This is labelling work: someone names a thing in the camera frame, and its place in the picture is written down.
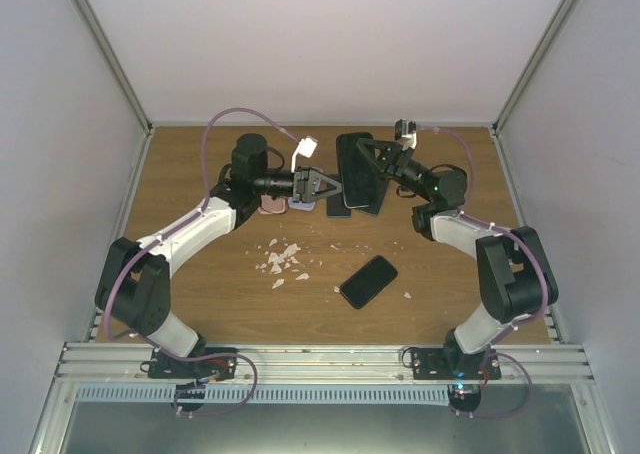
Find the pink phone case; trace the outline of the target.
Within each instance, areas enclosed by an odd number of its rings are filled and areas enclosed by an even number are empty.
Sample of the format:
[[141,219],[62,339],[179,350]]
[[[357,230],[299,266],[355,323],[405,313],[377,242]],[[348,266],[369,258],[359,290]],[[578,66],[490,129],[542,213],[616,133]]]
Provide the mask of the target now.
[[280,215],[288,210],[288,202],[282,197],[272,197],[269,195],[261,196],[261,204],[258,208],[260,214],[264,215]]

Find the lavender phone case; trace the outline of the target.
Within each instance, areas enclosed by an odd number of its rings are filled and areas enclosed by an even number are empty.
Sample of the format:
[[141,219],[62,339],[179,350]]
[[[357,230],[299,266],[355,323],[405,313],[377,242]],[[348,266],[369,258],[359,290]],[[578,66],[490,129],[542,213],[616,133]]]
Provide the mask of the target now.
[[288,199],[288,204],[291,209],[300,211],[312,211],[316,206],[315,202],[294,201],[292,198]]

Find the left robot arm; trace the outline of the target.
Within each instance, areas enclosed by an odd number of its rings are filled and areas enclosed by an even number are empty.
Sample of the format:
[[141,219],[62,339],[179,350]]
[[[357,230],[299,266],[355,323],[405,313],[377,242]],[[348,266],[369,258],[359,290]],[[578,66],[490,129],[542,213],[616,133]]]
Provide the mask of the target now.
[[121,237],[111,244],[95,295],[110,339],[117,337],[111,322],[118,320],[164,350],[181,376],[203,372],[202,337],[171,310],[174,274],[204,247],[244,224],[264,195],[311,203],[342,191],[339,180],[315,168],[269,168],[271,151],[259,134],[241,136],[218,183],[205,189],[199,205],[154,234],[135,241]]

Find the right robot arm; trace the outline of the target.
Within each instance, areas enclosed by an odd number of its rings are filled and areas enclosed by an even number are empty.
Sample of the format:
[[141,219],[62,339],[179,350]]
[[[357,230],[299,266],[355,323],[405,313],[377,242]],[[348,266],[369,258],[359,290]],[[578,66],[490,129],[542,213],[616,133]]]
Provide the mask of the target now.
[[443,345],[444,370],[464,379],[479,370],[493,344],[558,300],[539,235],[529,226],[508,229],[466,214],[468,175],[458,166],[426,167],[413,160],[411,147],[397,142],[362,139],[356,147],[377,175],[424,199],[412,210],[417,233],[476,261],[480,304]]

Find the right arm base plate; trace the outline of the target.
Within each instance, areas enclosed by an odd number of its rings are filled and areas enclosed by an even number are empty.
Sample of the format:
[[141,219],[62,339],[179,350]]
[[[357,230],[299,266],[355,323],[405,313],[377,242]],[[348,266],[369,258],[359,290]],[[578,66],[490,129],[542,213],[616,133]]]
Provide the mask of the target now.
[[483,352],[467,355],[445,347],[409,346],[400,351],[399,360],[414,380],[445,381],[456,414],[474,416],[488,383],[502,378],[500,363],[485,360]]

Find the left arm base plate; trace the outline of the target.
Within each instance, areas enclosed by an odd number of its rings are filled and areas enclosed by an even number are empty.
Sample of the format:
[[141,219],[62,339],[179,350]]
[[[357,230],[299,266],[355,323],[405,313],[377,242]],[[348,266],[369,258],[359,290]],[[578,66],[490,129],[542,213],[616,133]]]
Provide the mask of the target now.
[[215,355],[213,359],[197,362],[178,361],[159,350],[140,364],[140,371],[150,379],[177,380],[171,405],[180,414],[193,415],[204,406],[205,389],[210,383],[226,381],[235,377],[237,348],[197,347],[194,357]]

